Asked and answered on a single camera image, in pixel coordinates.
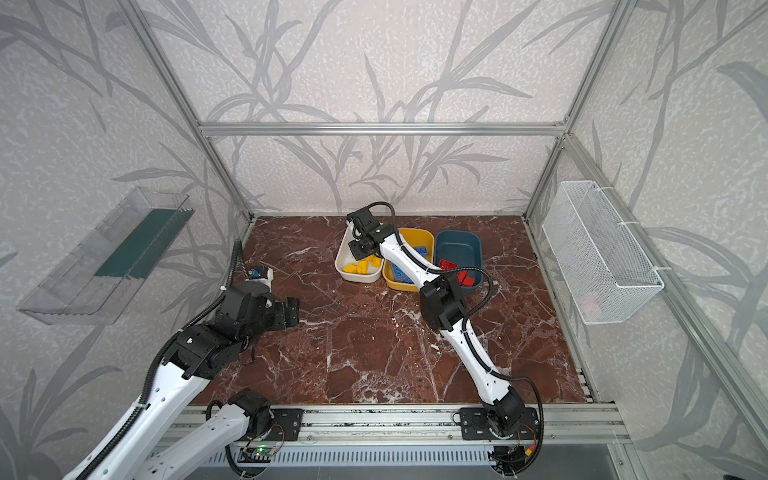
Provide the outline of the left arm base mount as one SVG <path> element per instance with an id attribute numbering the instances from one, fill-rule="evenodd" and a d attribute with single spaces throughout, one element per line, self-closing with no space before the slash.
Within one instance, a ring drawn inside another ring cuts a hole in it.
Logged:
<path id="1" fill-rule="evenodd" d="M 295 442 L 299 438 L 304 410 L 277 408 L 259 412 L 249 435 L 258 441 Z"/>

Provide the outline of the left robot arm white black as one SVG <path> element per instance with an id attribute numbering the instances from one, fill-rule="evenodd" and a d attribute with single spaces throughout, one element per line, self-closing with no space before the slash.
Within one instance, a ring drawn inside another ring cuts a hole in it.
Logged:
<path id="1" fill-rule="evenodd" d="M 268 332 L 299 323 L 298 299 L 274 298 L 271 269 L 245 270 L 243 246 L 235 241 L 219 296 L 174 333 L 150 363 L 138 398 L 109 433 L 69 473 L 69 479 L 182 479 L 209 456 L 241 439 L 261 439 L 276 426 L 269 401 L 243 389 L 216 404 L 202 426 L 149 455 L 176 417 L 241 353 Z"/>

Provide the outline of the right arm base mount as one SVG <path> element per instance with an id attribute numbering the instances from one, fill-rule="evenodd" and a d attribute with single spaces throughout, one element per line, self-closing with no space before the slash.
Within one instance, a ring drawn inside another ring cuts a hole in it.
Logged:
<path id="1" fill-rule="evenodd" d="M 497 434 L 491 429 L 487 412 L 482 407 L 462 407 L 454 411 L 451 420 L 461 430 L 463 440 L 536 442 L 541 436 L 543 409 L 528 406 L 510 433 Z"/>

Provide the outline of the red brick wide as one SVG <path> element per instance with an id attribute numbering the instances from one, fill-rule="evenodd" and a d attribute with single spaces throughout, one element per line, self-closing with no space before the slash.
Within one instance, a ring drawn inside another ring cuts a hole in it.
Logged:
<path id="1" fill-rule="evenodd" d="M 452 263 L 452 262 L 450 262 L 450 261 L 447 261 L 447 260 L 445 260 L 445 259 L 441 259 L 441 260 L 439 261 L 439 264 L 438 264 L 438 266 L 439 266 L 439 268 L 440 268 L 440 269 L 442 269 L 442 270 L 452 270 L 452 269 L 456 269 L 456 268 L 457 268 L 457 265 L 456 265 L 456 264 L 454 264 L 454 263 Z"/>

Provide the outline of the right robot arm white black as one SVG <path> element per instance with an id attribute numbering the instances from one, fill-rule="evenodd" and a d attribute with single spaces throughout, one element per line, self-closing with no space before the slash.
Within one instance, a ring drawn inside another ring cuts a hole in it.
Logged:
<path id="1" fill-rule="evenodd" d="M 396 225 L 395 209 L 385 201 L 347 214 L 346 221 L 352 227 L 349 248 L 355 259 L 374 255 L 387 260 L 418 287 L 422 318 L 450 343 L 462 361 L 477 389 L 493 435 L 506 439 L 523 427 L 541 441 L 543 402 L 535 383 L 526 376 L 512 377 L 499 372 L 470 322 L 493 295 L 490 274 L 474 266 L 441 269 L 427 261 L 405 242 Z M 488 285 L 483 299 L 472 308 L 467 306 L 459 282 L 462 271 L 481 274 Z"/>

